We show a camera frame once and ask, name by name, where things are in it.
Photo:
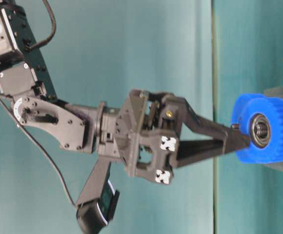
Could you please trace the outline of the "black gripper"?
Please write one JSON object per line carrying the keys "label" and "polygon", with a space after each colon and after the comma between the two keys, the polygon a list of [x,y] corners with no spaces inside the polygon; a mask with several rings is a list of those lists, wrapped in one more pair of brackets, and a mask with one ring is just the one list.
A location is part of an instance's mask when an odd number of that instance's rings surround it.
{"label": "black gripper", "polygon": [[[182,125],[209,140],[181,141]],[[172,93],[132,90],[120,109],[97,110],[98,160],[123,163],[130,177],[170,183],[173,168],[249,147],[250,137],[197,115]]]}

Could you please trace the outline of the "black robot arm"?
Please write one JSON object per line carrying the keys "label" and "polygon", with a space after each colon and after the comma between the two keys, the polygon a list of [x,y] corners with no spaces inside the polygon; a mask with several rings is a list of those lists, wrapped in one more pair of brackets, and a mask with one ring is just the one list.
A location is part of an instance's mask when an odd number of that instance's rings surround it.
{"label": "black robot arm", "polygon": [[246,148],[250,138],[197,115],[172,93],[132,90],[119,109],[58,99],[25,11],[0,0],[0,95],[22,126],[42,129],[61,148],[125,165],[130,176],[168,184],[174,168]]}

